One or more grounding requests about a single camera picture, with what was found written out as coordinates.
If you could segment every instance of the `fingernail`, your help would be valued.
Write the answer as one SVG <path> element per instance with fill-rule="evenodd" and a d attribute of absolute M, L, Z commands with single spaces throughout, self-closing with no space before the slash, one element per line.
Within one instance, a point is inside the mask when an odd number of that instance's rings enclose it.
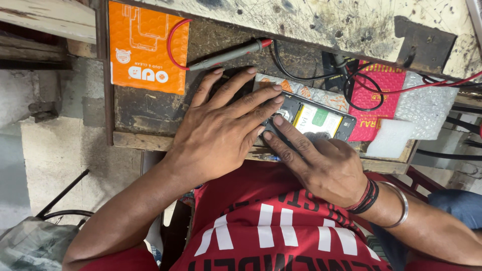
<path fill-rule="evenodd" d="M 266 140 L 271 140 L 273 138 L 273 136 L 271 135 L 270 132 L 266 131 L 263 133 L 263 138 L 266 139 Z"/>
<path fill-rule="evenodd" d="M 274 124 L 280 126 L 283 124 L 283 117 L 281 115 L 276 115 L 274 118 L 273 118 L 273 121 L 274 121 Z"/>
<path fill-rule="evenodd" d="M 264 126 L 261 127 L 261 128 L 259 128 L 259 130 L 258 130 L 258 136 L 259 136 L 260 134 L 262 134 L 265 129 L 266 129 L 266 127 L 264 127 Z"/>
<path fill-rule="evenodd" d="M 219 74 L 219 73 L 221 73 L 221 72 L 223 72 L 223 71 L 225 71 L 225 70 L 226 70 L 226 69 L 225 69 L 224 67 L 221 67 L 221 68 L 213 71 L 213 73 L 214 73 L 214 74 Z"/>
<path fill-rule="evenodd" d="M 276 98 L 274 98 L 274 102 L 279 104 L 280 102 L 284 101 L 284 97 L 283 96 L 278 96 Z"/>
<path fill-rule="evenodd" d="M 251 68 L 247 69 L 246 71 L 247 71 L 248 73 L 253 74 L 253 73 L 257 72 L 258 69 L 256 69 L 256 67 L 251 67 Z"/>

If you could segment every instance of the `finger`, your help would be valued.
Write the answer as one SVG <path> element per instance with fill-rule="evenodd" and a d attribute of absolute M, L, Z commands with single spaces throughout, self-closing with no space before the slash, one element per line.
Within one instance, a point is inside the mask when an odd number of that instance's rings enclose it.
<path fill-rule="evenodd" d="M 208 102 L 209 107 L 217 109 L 225 106 L 234 94 L 256 75 L 257 71 L 255 67 L 250 67 L 231 77 L 216 91 L 213 98 Z"/>
<path fill-rule="evenodd" d="M 228 107 L 228 112 L 234 118 L 239 118 L 256 108 L 258 105 L 278 96 L 281 90 L 281 85 L 260 88 L 234 102 Z"/>
<path fill-rule="evenodd" d="M 279 137 L 275 136 L 272 132 L 266 131 L 263 133 L 263 138 L 291 170 L 299 175 L 308 171 L 308 165 L 305 161 Z"/>
<path fill-rule="evenodd" d="M 213 88 L 214 83 L 216 83 L 221 76 L 223 76 L 224 68 L 216 69 L 204 76 L 199 84 L 194 97 L 192 98 L 191 106 L 190 107 L 198 107 L 205 104 L 209 98 L 209 92 Z"/>
<path fill-rule="evenodd" d="M 259 125 L 244 137 L 241 146 L 243 152 L 245 152 L 246 154 L 248 153 L 249 149 L 251 149 L 251 147 L 254 145 L 254 142 L 256 141 L 258 136 L 265 130 L 265 128 L 266 127 Z"/>
<path fill-rule="evenodd" d="M 280 109 L 281 105 L 283 105 L 283 101 L 284 96 L 279 95 L 278 97 L 269 101 L 267 104 L 239 119 L 241 125 L 244 127 L 244 130 L 251 131 L 260 123 L 264 122 L 278 109 Z"/>
<path fill-rule="evenodd" d="M 336 138 L 328 139 L 333 146 L 337 147 L 342 153 L 356 153 L 355 149 L 352 148 L 347 142 Z"/>
<path fill-rule="evenodd" d="M 321 157 L 320 153 L 316 150 L 310 140 L 281 115 L 276 115 L 273 118 L 273 123 L 276 128 L 278 128 L 278 130 L 290 140 L 301 155 L 308 160 L 308 162 L 312 162 Z"/>
<path fill-rule="evenodd" d="M 339 153 L 340 150 L 331 144 L 327 140 L 318 139 L 313 142 L 313 146 L 324 156 L 330 156 L 330 154 Z"/>

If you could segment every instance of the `red wire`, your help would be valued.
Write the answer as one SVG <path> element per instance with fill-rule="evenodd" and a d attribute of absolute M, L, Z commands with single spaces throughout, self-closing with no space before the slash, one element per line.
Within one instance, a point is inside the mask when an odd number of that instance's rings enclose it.
<path fill-rule="evenodd" d="M 453 83 L 450 83 L 450 84 L 446 84 L 447 83 L 447 80 L 443 80 L 443 81 L 440 81 L 440 82 L 434 82 L 434 83 L 429 83 L 427 82 L 427 80 L 425 79 L 422 79 L 422 81 L 425 83 L 424 85 L 420 85 L 420 86 L 415 86 L 415 87 L 411 87 L 411 88 L 407 88 L 407 89 L 402 89 L 402 90 L 397 90 L 397 91 L 390 91 L 390 92 L 387 92 L 386 94 L 399 94 L 399 93 L 403 93 L 403 92 L 407 92 L 407 91 L 411 91 L 411 90 L 414 90 L 414 89 L 419 89 L 419 88 L 424 88 L 424 87 L 430 87 L 430 86 L 439 86 L 439 87 L 450 87 L 450 86 L 455 86 L 455 85 L 459 85 L 459 84 L 462 84 L 462 83 L 465 83 L 465 82 L 468 82 L 476 77 L 479 77 L 482 75 L 482 71 L 466 78 L 466 79 L 463 79 L 463 80 L 460 80 L 460 81 L 457 81 L 457 82 L 453 82 Z M 380 94 L 379 91 L 377 90 L 374 90 L 374 89 L 371 89 L 369 87 L 367 87 L 366 85 L 364 85 L 362 82 L 360 82 L 360 80 L 358 80 L 358 78 L 356 76 L 353 76 L 353 79 L 358 83 L 360 84 L 360 86 L 362 86 L 364 89 L 368 90 L 368 91 L 371 91 L 373 93 L 378 93 Z"/>
<path fill-rule="evenodd" d="M 174 60 L 173 53 L 171 52 L 171 40 L 173 38 L 173 34 L 176 31 L 176 29 L 178 29 L 181 25 L 183 25 L 185 23 L 188 23 L 190 21 L 192 21 L 192 20 L 191 19 L 184 19 L 184 20 L 180 21 L 179 23 L 177 23 L 173 27 L 173 29 L 171 29 L 171 32 L 169 32 L 169 36 L 167 37 L 167 55 L 169 56 L 169 58 L 171 59 L 171 61 L 173 62 L 174 65 L 176 65 L 178 68 L 183 69 L 183 70 L 189 70 L 189 68 L 179 65 L 179 63 L 177 63 Z"/>

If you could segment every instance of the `gray bag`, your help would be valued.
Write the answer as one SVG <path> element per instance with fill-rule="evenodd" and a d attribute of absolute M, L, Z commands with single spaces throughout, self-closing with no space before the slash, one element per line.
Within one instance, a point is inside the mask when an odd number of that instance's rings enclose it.
<path fill-rule="evenodd" d="M 0 236 L 0 271 L 61 271 L 75 225 L 55 225 L 27 217 Z"/>

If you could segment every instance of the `red t-shirt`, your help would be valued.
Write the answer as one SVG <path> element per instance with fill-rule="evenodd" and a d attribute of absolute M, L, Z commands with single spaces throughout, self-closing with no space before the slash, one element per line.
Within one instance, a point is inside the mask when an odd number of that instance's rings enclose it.
<path fill-rule="evenodd" d="M 392 270 L 366 246 L 347 211 L 308 193 L 282 163 L 245 161 L 195 190 L 195 198 L 191 239 L 171 270 Z M 157 270 L 153 256 L 139 249 L 81 270 L 111 269 L 114 261 L 116 270 L 140 270 L 142 259 L 153 263 L 142 270 Z"/>

